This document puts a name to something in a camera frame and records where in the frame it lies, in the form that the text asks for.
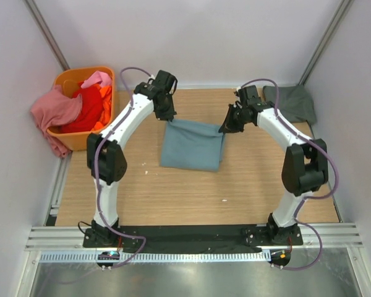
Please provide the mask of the light blue t shirt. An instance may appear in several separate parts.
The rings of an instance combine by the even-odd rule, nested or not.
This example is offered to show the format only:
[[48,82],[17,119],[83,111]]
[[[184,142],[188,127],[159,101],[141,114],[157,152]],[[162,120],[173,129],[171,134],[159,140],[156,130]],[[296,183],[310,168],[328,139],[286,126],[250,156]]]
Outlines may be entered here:
[[217,172],[223,159],[225,135],[219,125],[183,119],[166,123],[160,166]]

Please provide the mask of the grey t shirt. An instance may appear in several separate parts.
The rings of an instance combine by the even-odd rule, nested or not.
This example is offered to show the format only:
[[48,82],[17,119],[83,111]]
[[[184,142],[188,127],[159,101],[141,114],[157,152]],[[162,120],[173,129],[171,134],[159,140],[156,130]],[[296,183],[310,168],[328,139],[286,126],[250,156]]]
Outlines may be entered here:
[[278,87],[279,104],[277,114],[290,123],[308,122],[313,125],[317,122],[312,96],[304,86]]

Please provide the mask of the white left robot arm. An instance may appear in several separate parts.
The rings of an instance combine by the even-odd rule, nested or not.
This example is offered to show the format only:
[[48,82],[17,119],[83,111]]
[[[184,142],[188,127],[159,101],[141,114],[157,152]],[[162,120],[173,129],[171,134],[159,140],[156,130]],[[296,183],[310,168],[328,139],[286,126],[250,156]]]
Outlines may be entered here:
[[121,237],[117,214],[119,182],[127,170],[124,149],[131,135],[151,114],[160,121],[176,115],[173,95],[177,78],[163,70],[129,90],[129,102],[99,134],[87,137],[87,166],[95,183],[96,209],[84,236],[85,247],[113,247]]

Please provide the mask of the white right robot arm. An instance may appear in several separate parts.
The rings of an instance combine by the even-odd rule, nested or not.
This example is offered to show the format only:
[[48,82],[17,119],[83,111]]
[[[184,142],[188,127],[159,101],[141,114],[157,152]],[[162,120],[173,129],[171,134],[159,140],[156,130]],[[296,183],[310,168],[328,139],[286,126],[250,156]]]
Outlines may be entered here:
[[268,217],[265,234],[270,244],[288,244],[297,237],[300,209],[328,181],[326,143],[312,140],[282,118],[273,102],[259,97],[256,86],[238,88],[234,94],[238,99],[229,105],[219,131],[243,132],[244,126],[252,123],[267,132],[285,152],[281,172],[285,192],[278,208]]

